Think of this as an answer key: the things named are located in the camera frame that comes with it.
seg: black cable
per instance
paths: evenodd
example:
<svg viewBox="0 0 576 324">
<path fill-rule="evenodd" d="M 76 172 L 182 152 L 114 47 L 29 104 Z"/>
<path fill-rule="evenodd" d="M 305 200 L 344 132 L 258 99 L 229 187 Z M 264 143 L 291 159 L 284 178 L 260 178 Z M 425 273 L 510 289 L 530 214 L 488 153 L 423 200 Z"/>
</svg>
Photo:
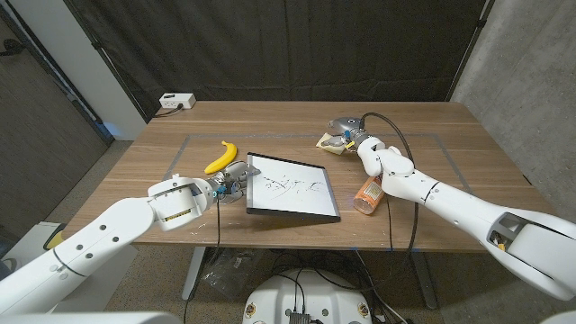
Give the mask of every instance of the black cable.
<svg viewBox="0 0 576 324">
<path fill-rule="evenodd" d="M 289 280 L 292 280 L 293 282 L 296 283 L 296 285 L 298 287 L 300 287 L 300 292 L 302 293 L 302 305 L 304 304 L 304 290 L 302 289 L 302 286 L 294 279 L 292 279 L 291 277 L 289 277 L 288 275 L 284 275 L 284 274 L 273 274 L 273 275 L 277 275 L 277 276 L 281 276 L 282 278 L 286 278 Z M 296 312 L 296 304 L 294 303 L 294 312 Z"/>
<path fill-rule="evenodd" d="M 298 274 L 296 275 L 296 280 L 294 280 L 296 283 L 298 283 L 298 277 L 300 276 L 300 273 L 302 272 L 302 270 L 304 270 L 303 267 L 300 268 L 300 271 L 298 271 Z M 298 294 L 298 287 L 296 286 L 296 284 L 294 285 L 294 311 L 296 311 L 296 295 Z M 304 292 L 302 292 L 302 314 L 306 313 L 306 305 L 304 305 Z"/>
<path fill-rule="evenodd" d="M 214 254 L 212 255 L 212 257 L 210 258 L 210 261 L 208 262 L 209 265 L 211 265 L 212 262 L 214 262 L 214 259 L 218 255 L 218 249 L 220 248 L 220 195 L 219 194 L 216 195 L 216 212 L 218 214 L 218 242 L 216 243 L 216 250 L 214 251 Z M 193 292 L 194 292 L 194 288 L 190 291 L 190 294 L 188 295 L 188 298 L 186 299 L 186 304 L 184 306 L 184 324 L 186 324 L 186 313 L 188 312 L 188 303 L 192 299 L 192 293 Z"/>
<path fill-rule="evenodd" d="M 414 163 L 414 157 L 412 156 L 412 152 L 410 152 L 410 147 L 408 146 L 408 142 L 404 138 L 404 135 L 402 134 L 402 132 L 400 131 L 398 126 L 396 126 L 396 124 L 394 124 L 391 120 L 389 120 L 388 117 L 380 115 L 377 112 L 367 112 L 362 116 L 362 118 L 360 118 L 360 125 L 359 125 L 360 129 L 361 130 L 364 129 L 365 119 L 368 116 L 378 117 L 378 118 L 382 119 L 383 121 L 387 122 L 392 128 L 394 128 L 394 130 L 396 131 L 396 134 L 398 134 L 398 137 L 400 137 L 402 144 L 404 144 L 404 148 L 406 149 L 406 153 L 408 154 L 408 158 L 410 159 L 410 161 L 412 161 L 412 163 Z"/>
<path fill-rule="evenodd" d="M 157 113 L 154 115 L 154 118 L 168 117 L 168 116 L 182 110 L 183 107 L 184 107 L 184 105 L 179 103 L 178 106 L 176 108 L 174 108 L 173 110 L 171 110 L 169 112 L 164 112 L 164 113 Z"/>
<path fill-rule="evenodd" d="M 208 261 L 209 265 L 211 265 L 214 262 L 214 260 L 216 259 L 216 256 L 218 255 L 218 250 L 220 249 L 220 194 L 219 193 L 216 194 L 216 213 L 218 214 L 218 242 L 216 243 L 216 249 L 214 250 L 214 254 L 210 258 L 210 261 Z"/>
<path fill-rule="evenodd" d="M 392 275 L 392 265 L 394 264 L 394 245 L 392 244 L 392 213 L 390 212 L 390 200 L 386 197 L 386 205 L 388 206 L 388 231 L 390 239 L 390 272 L 388 276 Z"/>
<path fill-rule="evenodd" d="M 400 140 L 402 141 L 402 144 L 404 145 L 404 148 L 406 149 L 406 153 L 408 154 L 408 158 L 410 159 L 410 161 L 412 161 L 412 164 L 414 164 L 414 166 L 416 166 L 416 163 L 414 163 L 414 157 L 412 156 L 412 152 L 410 151 L 410 146 L 408 145 L 408 142 L 406 141 L 406 139 L 404 138 L 404 135 L 402 134 L 402 132 L 400 131 L 400 129 L 398 128 L 398 126 L 396 126 L 396 124 L 394 124 L 390 119 L 388 119 L 385 116 L 382 116 L 379 113 L 376 112 L 367 112 L 365 113 L 362 118 L 360 119 L 360 129 L 364 129 L 365 127 L 365 119 L 368 116 L 375 116 L 378 117 L 380 119 L 382 119 L 383 121 L 387 122 L 398 134 L 398 137 L 400 137 Z M 404 256 L 404 259 L 402 260 L 402 263 L 400 265 L 400 267 L 398 268 L 398 270 L 396 271 L 396 273 L 394 274 L 389 274 L 388 277 L 382 281 L 380 281 L 377 284 L 373 284 L 370 287 L 367 288 L 355 288 L 355 287 L 349 287 L 349 286 L 345 286 L 343 284 L 340 283 L 335 283 L 333 281 L 331 281 L 330 279 L 328 279 L 324 274 L 321 274 L 318 269 L 316 267 L 314 267 L 314 271 L 316 271 L 316 273 L 322 277 L 324 280 L 328 281 L 331 284 L 334 284 L 340 288 L 343 289 L 347 289 L 347 290 L 351 290 L 351 291 L 357 291 L 357 292 L 368 292 L 372 289 L 375 289 L 377 287 L 380 287 L 384 284 L 386 284 L 391 278 L 393 278 L 396 274 L 399 274 L 402 269 L 408 264 L 409 260 L 410 260 L 410 254 L 412 252 L 412 248 L 414 247 L 414 240 L 416 239 L 416 230 L 418 228 L 418 213 L 419 213 L 419 205 L 417 202 L 414 203 L 414 221 L 412 223 L 412 235 L 410 236 L 410 241 L 408 244 L 408 248 L 406 249 L 406 255 Z"/>
</svg>

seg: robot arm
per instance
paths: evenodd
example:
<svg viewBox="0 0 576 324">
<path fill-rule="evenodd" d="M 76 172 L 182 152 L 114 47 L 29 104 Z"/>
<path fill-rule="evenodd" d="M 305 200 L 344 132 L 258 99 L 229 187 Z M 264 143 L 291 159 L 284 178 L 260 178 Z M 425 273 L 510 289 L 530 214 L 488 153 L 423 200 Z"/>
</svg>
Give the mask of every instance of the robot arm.
<svg viewBox="0 0 576 324">
<path fill-rule="evenodd" d="M 0 315 L 46 312 L 154 223 L 174 230 L 202 216 L 217 199 L 233 203 L 258 171 L 234 162 L 210 179 L 180 177 L 155 184 L 148 197 L 125 198 L 69 239 L 0 282 Z"/>
<path fill-rule="evenodd" d="M 341 141 L 354 142 L 369 176 L 382 174 L 387 194 L 424 205 L 472 235 L 510 272 L 542 292 L 564 301 L 574 297 L 576 225 L 546 213 L 485 202 L 441 183 L 416 170 L 395 147 L 386 148 L 359 129 L 359 122 L 341 118 L 330 126 L 346 134 Z"/>
</svg>

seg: plastic bottle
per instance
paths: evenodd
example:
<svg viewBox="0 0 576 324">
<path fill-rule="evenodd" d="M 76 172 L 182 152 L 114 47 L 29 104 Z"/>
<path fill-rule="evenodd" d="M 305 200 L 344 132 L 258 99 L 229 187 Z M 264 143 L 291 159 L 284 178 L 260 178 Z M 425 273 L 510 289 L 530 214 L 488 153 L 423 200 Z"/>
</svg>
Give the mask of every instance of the plastic bottle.
<svg viewBox="0 0 576 324">
<path fill-rule="evenodd" d="M 370 215 L 383 197 L 382 179 L 379 176 L 371 176 L 354 197 L 354 208 L 363 214 Z"/>
</svg>

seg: wooden table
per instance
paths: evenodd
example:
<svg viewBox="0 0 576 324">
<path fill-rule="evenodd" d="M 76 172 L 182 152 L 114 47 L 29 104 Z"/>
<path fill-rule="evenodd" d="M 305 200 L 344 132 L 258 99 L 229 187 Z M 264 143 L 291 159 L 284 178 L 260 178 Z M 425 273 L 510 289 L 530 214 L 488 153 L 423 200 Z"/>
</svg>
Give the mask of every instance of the wooden table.
<svg viewBox="0 0 576 324">
<path fill-rule="evenodd" d="M 198 102 L 192 110 L 150 122 L 121 160 L 67 225 L 69 237 L 125 197 L 141 197 L 153 184 L 179 173 L 208 177 L 204 168 L 225 148 L 222 140 L 238 146 L 237 159 L 249 151 L 324 166 L 340 211 L 341 222 L 318 224 L 246 214 L 244 200 L 220 207 L 223 247 L 323 248 L 387 250 L 390 235 L 395 249 L 410 241 L 413 203 L 382 200 L 371 216 L 357 211 L 352 199 L 367 179 L 360 158 L 341 156 L 315 145 L 329 132 L 328 122 L 346 116 L 381 113 L 405 134 L 420 171 L 478 197 L 510 207 L 554 214 L 554 210 L 523 177 L 484 128 L 460 103 L 311 103 L 311 102 Z M 370 118 L 366 128 L 386 145 L 401 148 L 393 130 Z M 170 232 L 154 228 L 137 239 L 147 244 L 197 246 L 184 284 L 186 299 L 197 279 L 203 251 L 218 237 L 216 209 L 185 227 Z M 483 247 L 451 223 L 420 209 L 417 251 L 480 252 Z M 413 254 L 427 306 L 436 307 L 426 263 Z"/>
</svg>

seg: power strip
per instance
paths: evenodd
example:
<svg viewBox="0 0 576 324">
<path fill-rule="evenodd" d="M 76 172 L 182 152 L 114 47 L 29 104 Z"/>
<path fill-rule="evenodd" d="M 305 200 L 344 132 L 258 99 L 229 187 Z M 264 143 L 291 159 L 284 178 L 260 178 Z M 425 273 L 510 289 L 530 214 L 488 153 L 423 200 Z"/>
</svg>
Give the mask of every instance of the power strip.
<svg viewBox="0 0 576 324">
<path fill-rule="evenodd" d="M 190 109 L 196 104 L 196 98 L 194 94 L 162 94 L 160 104 L 162 108 L 174 109 L 182 104 L 182 108 Z"/>
</svg>

